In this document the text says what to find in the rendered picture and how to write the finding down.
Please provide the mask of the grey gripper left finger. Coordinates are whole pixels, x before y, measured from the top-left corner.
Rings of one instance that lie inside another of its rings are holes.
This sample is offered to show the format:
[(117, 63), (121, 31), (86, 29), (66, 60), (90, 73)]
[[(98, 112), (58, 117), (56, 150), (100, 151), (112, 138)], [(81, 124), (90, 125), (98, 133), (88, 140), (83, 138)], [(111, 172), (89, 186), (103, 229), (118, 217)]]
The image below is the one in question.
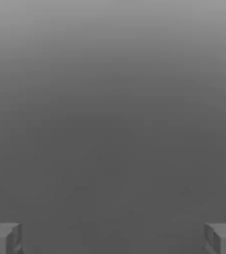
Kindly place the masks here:
[(23, 254), (21, 223), (0, 223), (0, 254)]

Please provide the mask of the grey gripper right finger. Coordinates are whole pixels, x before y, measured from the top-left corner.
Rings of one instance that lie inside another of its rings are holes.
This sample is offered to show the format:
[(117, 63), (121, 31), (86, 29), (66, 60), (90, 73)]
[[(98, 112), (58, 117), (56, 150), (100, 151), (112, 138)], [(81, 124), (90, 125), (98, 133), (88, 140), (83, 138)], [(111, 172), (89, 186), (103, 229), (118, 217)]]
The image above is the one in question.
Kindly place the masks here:
[(226, 223), (206, 223), (204, 238), (207, 254), (226, 254)]

